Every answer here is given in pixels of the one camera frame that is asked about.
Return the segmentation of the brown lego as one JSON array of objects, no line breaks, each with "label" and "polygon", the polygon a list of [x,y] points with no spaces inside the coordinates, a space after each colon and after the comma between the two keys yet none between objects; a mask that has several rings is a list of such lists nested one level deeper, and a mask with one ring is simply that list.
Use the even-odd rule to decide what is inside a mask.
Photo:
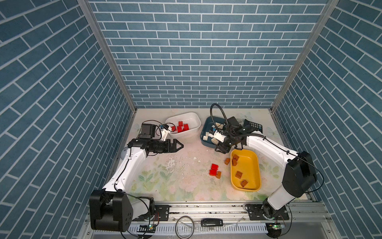
[{"label": "brown lego", "polygon": [[242,178],[242,175],[243,175],[243,173],[240,172],[240,171],[237,171],[237,172],[235,173],[235,177],[238,178],[238,179],[241,179],[241,178]]}]

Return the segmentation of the red lego cluster brick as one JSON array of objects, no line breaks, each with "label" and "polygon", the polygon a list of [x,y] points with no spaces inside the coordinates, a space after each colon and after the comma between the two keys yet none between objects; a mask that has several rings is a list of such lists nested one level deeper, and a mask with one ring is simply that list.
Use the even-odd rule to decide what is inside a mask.
[{"label": "red lego cluster brick", "polygon": [[209,175],[210,176],[217,176],[219,166],[217,164],[212,164],[211,168],[209,170]]}]

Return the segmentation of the brown lego brick low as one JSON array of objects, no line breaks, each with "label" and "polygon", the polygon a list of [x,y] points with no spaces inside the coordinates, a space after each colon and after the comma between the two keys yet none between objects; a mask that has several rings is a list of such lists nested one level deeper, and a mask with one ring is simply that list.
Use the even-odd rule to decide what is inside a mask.
[{"label": "brown lego brick low", "polygon": [[247,181],[247,180],[242,180],[242,181],[240,182],[240,185],[241,185],[242,188],[244,188],[247,184],[248,184],[248,181]]}]

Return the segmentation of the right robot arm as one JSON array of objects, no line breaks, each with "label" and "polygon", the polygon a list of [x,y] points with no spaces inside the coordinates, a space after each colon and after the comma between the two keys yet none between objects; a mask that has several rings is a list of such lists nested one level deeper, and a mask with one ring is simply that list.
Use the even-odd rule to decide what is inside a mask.
[{"label": "right robot arm", "polygon": [[233,146],[245,145],[257,150],[284,171],[282,184],[263,201],[262,213],[268,220],[278,216],[286,204],[301,197],[317,182],[317,170],[311,155],[306,151],[297,152],[268,139],[262,134],[262,125],[245,120],[240,124],[235,117],[225,120],[224,124],[214,122],[209,134],[217,141],[216,151],[229,153]]}]

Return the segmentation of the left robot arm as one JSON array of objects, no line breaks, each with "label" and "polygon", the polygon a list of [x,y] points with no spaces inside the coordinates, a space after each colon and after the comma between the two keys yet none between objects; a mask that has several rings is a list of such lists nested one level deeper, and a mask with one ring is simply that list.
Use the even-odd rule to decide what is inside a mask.
[{"label": "left robot arm", "polygon": [[155,201],[152,197],[130,194],[148,154],[175,153],[184,145],[177,139],[136,138],[123,149],[123,162],[115,174],[101,189],[94,190],[89,198],[90,224],[93,230],[128,231],[136,218],[151,219],[155,215]]}]

